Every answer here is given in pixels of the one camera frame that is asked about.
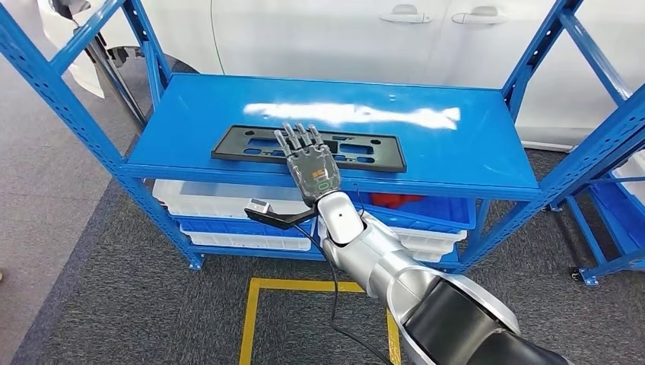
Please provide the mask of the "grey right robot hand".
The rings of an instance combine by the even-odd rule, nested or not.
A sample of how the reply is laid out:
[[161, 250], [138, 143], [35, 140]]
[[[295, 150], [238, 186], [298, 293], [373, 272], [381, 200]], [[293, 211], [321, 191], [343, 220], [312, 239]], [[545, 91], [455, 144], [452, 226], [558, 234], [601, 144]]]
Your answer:
[[274, 130], [273, 134], [284, 152], [289, 172], [306, 206], [312, 208], [324, 195], [339, 190], [339, 168], [315, 125], [304, 128], [297, 123], [293, 129], [289, 123], [285, 123], [282, 129]]

